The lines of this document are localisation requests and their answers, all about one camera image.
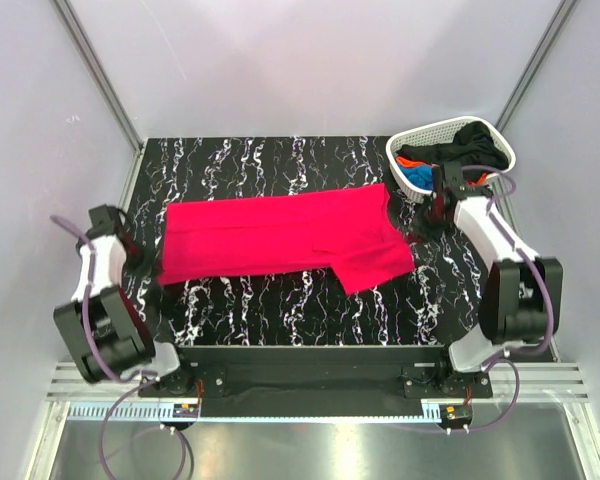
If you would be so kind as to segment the pink red t shirt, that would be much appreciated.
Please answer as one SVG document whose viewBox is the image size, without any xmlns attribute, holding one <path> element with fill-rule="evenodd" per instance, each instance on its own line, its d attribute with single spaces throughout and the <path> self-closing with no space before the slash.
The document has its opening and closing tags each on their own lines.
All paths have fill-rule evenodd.
<svg viewBox="0 0 600 480">
<path fill-rule="evenodd" d="M 408 274 L 411 248 L 388 215 L 383 184 L 173 203 L 166 212 L 161 285 L 331 269 L 351 295 Z"/>
</svg>

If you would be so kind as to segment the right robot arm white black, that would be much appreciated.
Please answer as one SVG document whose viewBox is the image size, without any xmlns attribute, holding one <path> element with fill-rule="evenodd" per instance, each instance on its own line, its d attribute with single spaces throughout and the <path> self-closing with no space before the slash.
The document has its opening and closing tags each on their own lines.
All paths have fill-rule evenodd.
<svg viewBox="0 0 600 480">
<path fill-rule="evenodd" d="M 432 368 L 432 387 L 450 397 L 479 384 L 499 359 L 548 350 L 559 325 L 563 281 L 561 263 L 526 245 L 485 196 L 458 199 L 446 192 L 427 197 L 411 234 L 433 241 L 451 226 L 470 240 L 489 275 L 477 324 L 445 346 Z"/>
</svg>

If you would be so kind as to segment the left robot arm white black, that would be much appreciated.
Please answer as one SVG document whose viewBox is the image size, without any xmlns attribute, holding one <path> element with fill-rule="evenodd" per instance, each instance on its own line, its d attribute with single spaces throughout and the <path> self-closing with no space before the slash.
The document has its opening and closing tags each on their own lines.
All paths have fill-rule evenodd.
<svg viewBox="0 0 600 480">
<path fill-rule="evenodd" d="M 56 226 L 76 239 L 81 267 L 71 299 L 53 311 L 53 320 L 71 359 L 89 384 L 126 384 L 144 377 L 161 381 L 176 396 L 195 386 L 196 372 L 181 362 L 176 347 L 156 342 L 123 289 L 126 273 L 151 271 L 151 258 L 133 235 L 126 213 L 113 205 L 89 210 L 83 231 L 52 215 Z"/>
</svg>

